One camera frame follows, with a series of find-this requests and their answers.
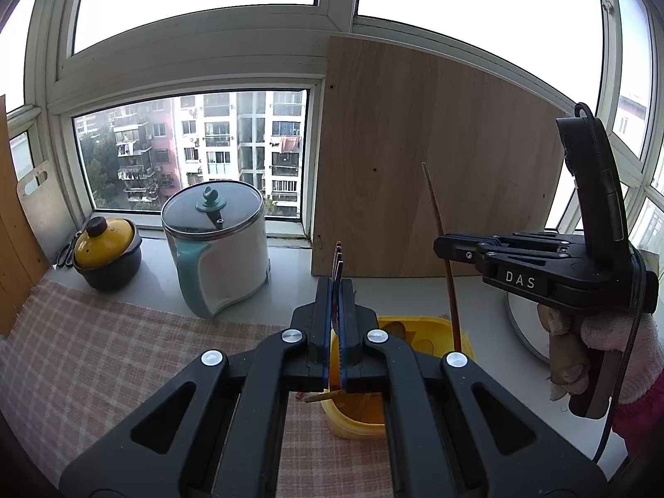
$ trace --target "teal lid knob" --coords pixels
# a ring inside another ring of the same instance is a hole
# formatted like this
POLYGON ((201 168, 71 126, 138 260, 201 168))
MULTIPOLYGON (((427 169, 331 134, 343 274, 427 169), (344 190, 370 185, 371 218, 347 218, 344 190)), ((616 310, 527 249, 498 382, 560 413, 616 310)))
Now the teal lid knob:
POLYGON ((203 191, 203 200, 196 203, 196 209, 204 213, 219 211, 224 206, 226 206, 226 199, 219 196, 217 189, 213 189, 209 185, 203 191))

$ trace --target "triangular cutout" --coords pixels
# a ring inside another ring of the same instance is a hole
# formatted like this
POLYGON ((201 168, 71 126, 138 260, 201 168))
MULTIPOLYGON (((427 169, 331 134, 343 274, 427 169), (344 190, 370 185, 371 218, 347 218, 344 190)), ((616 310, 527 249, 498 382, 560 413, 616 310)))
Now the triangular cutout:
POLYGON ((537 438, 535 432, 510 412, 483 385, 474 385, 473 395, 489 425, 489 430, 500 453, 511 455, 535 442, 537 438))
POLYGON ((132 429, 132 442, 145 446, 155 453, 166 454, 195 391, 194 382, 182 384, 154 412, 132 429))

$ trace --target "plaid cloth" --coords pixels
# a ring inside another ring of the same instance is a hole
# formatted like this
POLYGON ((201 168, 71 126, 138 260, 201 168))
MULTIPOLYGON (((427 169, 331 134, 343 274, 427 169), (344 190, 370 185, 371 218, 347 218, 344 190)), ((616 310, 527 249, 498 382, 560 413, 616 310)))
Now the plaid cloth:
MULTIPOLYGON (((139 308, 42 281, 0 343, 0 410, 57 486, 78 454, 201 352, 235 354, 283 329, 139 308)), ((334 436, 319 404, 291 394, 278 496, 392 495, 384 440, 334 436)))

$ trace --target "silver screw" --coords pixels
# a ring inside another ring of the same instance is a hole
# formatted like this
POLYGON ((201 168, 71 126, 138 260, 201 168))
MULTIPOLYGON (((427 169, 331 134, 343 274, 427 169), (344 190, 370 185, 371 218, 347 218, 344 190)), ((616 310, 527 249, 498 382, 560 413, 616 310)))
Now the silver screw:
POLYGON ((468 362, 468 358, 461 352, 450 352, 445 359, 450 367, 465 367, 468 362))
POLYGON ((208 350, 200 357, 200 361, 208 367, 219 365, 223 359, 224 354, 222 354, 219 350, 208 350))
POLYGON ((376 344, 381 344, 381 342, 387 341, 389 337, 390 336, 387 334, 387 332, 383 331, 382 329, 372 329, 369 331, 369 333, 366 334, 366 338, 371 342, 375 342, 376 344))
POLYGON ((302 340, 302 332, 299 329, 287 329, 281 334, 283 342, 299 342, 302 340))

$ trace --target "wood grain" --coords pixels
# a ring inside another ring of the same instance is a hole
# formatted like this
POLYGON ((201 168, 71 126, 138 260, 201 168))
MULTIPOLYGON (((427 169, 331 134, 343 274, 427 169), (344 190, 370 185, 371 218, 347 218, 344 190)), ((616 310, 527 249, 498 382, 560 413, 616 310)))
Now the wood grain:
POLYGON ((30 290, 49 261, 42 253, 16 194, 5 98, 0 97, 0 334, 11 331, 30 290))
MULTIPOLYGON (((543 229, 556 191, 563 112, 462 63, 377 41, 332 37, 316 184, 311 272, 444 275, 426 161, 445 231, 543 229)), ((454 264, 454 275, 476 274, 454 264)))

